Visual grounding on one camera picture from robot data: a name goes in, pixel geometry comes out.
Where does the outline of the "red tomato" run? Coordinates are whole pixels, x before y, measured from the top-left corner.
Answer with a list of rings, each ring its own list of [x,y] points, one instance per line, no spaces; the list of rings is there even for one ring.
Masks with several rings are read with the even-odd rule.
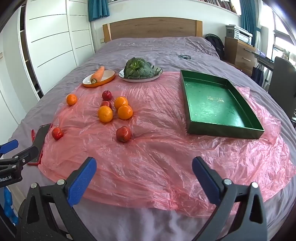
[[[54,140],[59,140],[60,138],[63,137],[63,131],[59,127],[55,127],[52,130],[52,137]]]

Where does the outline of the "orange cluster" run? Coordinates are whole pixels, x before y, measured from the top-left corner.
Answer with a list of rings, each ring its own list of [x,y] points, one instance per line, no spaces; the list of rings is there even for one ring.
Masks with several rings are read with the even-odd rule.
[[[113,119],[113,111],[110,107],[103,105],[98,110],[98,118],[102,123],[108,123]]]
[[[114,107],[116,108],[116,110],[125,105],[128,105],[128,100],[124,96],[119,96],[114,101]]]
[[[128,120],[133,116],[133,110],[129,105],[122,105],[117,110],[117,115],[121,120]]]

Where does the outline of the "small red apple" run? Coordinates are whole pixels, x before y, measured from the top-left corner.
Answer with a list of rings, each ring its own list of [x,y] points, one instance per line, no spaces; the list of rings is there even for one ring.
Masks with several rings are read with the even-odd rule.
[[[104,101],[112,100],[112,93],[109,90],[102,92],[102,98]]]
[[[109,108],[112,108],[111,102],[107,100],[104,100],[100,106],[108,106]]]

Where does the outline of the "small red apple back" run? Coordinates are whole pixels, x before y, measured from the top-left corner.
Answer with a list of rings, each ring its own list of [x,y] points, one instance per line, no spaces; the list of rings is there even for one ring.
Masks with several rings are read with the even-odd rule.
[[[102,92],[102,98],[104,101],[112,100],[112,93],[109,90]]]

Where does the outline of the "orange carrot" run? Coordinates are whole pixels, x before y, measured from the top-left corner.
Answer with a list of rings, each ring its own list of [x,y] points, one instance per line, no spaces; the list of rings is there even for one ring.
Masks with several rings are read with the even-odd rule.
[[[104,66],[100,66],[99,69],[91,76],[90,82],[91,84],[96,84],[97,82],[100,82],[102,80],[102,77],[104,75]]]

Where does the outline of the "orange oval dish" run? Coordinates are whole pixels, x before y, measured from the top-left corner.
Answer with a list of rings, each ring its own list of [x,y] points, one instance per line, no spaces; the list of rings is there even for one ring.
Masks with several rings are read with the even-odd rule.
[[[96,83],[91,82],[91,77],[92,76],[93,76],[93,74],[85,77],[82,80],[82,85],[84,87],[96,88],[96,87],[99,87],[99,86],[102,86],[102,85],[105,85],[105,84],[111,82],[115,78],[115,71],[113,71],[113,70],[105,70],[101,80],[99,82],[96,82]]]

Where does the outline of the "white wardrobe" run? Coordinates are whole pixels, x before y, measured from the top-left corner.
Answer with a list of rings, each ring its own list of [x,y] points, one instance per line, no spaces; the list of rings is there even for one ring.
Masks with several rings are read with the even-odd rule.
[[[93,54],[87,1],[1,1],[1,142]]]

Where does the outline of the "white round plate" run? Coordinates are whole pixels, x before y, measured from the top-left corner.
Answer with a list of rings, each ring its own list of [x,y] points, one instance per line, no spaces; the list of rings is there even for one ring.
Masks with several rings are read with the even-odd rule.
[[[129,83],[144,83],[144,82],[151,82],[151,81],[154,81],[156,79],[158,79],[162,73],[163,73],[163,69],[158,67],[158,66],[155,66],[155,65],[152,65],[152,69],[155,71],[156,75],[154,77],[151,77],[151,78],[146,78],[146,79],[127,79],[124,77],[124,69],[122,69],[118,76],[120,78],[122,78],[124,81],[126,82],[129,82]]]

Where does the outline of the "green rectangular tray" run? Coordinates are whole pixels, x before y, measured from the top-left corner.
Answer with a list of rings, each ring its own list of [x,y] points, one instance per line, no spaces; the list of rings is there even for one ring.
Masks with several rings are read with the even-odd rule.
[[[225,79],[181,70],[187,133],[213,137],[258,139],[264,133],[241,93]]]

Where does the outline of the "green leafy cabbage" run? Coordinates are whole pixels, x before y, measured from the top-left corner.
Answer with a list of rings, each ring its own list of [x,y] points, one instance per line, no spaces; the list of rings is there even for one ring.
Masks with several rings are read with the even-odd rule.
[[[135,57],[127,61],[123,73],[127,79],[147,79],[157,75],[151,63]]]

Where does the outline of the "grey office chair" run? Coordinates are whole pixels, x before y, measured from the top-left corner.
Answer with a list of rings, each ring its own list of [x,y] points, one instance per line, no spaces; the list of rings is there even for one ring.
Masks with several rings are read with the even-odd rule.
[[[275,57],[268,93],[287,114],[294,112],[295,67],[288,60]]]

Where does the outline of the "teal curtain left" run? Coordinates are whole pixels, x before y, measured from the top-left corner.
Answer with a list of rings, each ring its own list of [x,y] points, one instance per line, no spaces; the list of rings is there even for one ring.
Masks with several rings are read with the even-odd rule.
[[[108,0],[89,0],[88,18],[89,21],[95,21],[110,16]]]

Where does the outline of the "cluttered desk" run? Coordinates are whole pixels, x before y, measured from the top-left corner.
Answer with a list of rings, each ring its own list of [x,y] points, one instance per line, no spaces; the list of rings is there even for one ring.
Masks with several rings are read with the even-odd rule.
[[[256,49],[255,51],[250,51],[250,52],[252,54],[254,54],[254,56],[257,59],[257,62],[259,64],[263,65],[264,67],[266,67],[270,71],[274,70],[274,61],[267,58],[263,52],[259,51],[258,49]]]

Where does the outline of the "wooden drawer cabinet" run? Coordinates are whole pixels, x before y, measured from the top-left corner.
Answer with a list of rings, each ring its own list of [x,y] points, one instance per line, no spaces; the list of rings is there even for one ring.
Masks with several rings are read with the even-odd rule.
[[[254,52],[255,48],[251,45],[238,39],[225,37],[224,61],[249,77],[252,76],[252,70],[257,63]]]

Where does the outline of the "wooden headboard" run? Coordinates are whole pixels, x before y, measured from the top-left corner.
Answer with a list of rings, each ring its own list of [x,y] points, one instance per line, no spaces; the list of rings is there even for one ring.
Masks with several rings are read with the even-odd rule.
[[[120,38],[203,37],[203,22],[198,20],[147,17],[102,25],[106,43]]]

